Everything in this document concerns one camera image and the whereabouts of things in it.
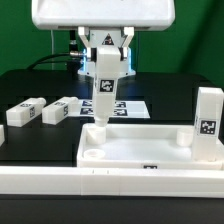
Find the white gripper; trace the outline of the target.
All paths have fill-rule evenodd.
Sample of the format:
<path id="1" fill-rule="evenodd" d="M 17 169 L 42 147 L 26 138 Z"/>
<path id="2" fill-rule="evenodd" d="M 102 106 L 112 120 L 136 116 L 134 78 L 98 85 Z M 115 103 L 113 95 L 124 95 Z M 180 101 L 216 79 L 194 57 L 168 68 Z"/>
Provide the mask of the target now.
<path id="1" fill-rule="evenodd" d="M 174 0 L 32 0 L 32 21 L 39 29 L 72 30 L 86 48 L 86 58 L 95 62 L 97 49 L 88 36 L 89 28 L 123 28 L 119 48 L 121 60 L 128 58 L 128 48 L 136 30 L 160 31 L 175 20 Z"/>

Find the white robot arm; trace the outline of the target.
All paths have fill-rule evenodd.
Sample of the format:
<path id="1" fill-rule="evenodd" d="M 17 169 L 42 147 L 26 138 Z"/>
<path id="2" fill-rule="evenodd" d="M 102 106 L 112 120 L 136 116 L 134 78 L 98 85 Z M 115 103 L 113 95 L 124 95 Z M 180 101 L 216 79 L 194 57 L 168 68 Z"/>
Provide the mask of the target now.
<path id="1" fill-rule="evenodd" d="M 163 31 L 175 20 L 174 0 L 31 0 L 39 29 L 76 30 L 98 78 L 118 77 L 136 30 Z"/>

